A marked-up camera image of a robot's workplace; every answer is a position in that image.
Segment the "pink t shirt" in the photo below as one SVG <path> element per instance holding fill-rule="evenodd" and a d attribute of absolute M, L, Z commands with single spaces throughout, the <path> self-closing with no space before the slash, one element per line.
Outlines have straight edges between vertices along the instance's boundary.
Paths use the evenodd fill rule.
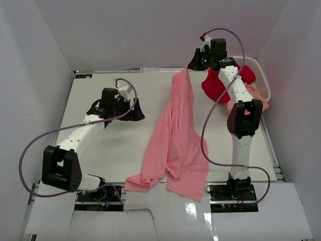
<path fill-rule="evenodd" d="M 194 93 L 188 70 L 172 78 L 171 96 L 147 145 L 141 173 L 125 190 L 148 192 L 167 175 L 167 190 L 200 202 L 209 171 L 206 141 L 195 131 Z"/>

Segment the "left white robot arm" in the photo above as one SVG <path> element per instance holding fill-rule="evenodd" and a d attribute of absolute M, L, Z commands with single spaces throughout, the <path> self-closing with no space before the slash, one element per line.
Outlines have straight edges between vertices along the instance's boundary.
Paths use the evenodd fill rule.
<path fill-rule="evenodd" d="M 145 118 L 138 98 L 130 104 L 128 84 L 116 88 L 104 88 L 101 98 L 93 102 L 82 125 L 56 146 L 47 146 L 43 154 L 42 182 L 64 191 L 88 191 L 94 200 L 105 197 L 102 178 L 82 173 L 80 157 L 90 142 L 113 119 L 137 122 Z"/>

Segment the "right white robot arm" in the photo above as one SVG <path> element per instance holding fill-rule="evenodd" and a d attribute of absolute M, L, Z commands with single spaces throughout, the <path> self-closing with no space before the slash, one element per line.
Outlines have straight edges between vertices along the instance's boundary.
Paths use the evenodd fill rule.
<path fill-rule="evenodd" d="M 195 50 L 188 69 L 204 71 L 208 68 L 218 73 L 232 101 L 232 109 L 227 118 L 227 128 L 232 137 L 232 163 L 226 185 L 227 196 L 238 200 L 250 189 L 249 173 L 250 145 L 259 127 L 263 103 L 246 89 L 240 68 L 232 57 L 227 56 L 226 40 L 201 36 L 201 48 Z"/>

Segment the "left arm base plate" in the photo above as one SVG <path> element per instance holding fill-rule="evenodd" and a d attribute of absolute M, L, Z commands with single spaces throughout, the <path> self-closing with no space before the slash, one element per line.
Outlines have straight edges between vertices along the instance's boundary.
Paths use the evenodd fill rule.
<path fill-rule="evenodd" d="M 124 183 L 113 183 L 115 189 L 108 185 L 94 193 L 78 193 L 76 196 L 75 211 L 103 211 L 122 212 L 126 192 Z"/>

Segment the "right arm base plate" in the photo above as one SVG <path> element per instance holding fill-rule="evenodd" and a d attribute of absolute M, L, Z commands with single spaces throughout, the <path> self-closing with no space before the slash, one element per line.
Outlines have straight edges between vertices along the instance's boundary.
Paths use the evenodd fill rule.
<path fill-rule="evenodd" d="M 256 193 L 253 184 L 250 189 L 231 194 L 227 185 L 209 184 L 205 188 L 209 194 L 211 213 L 258 212 Z"/>

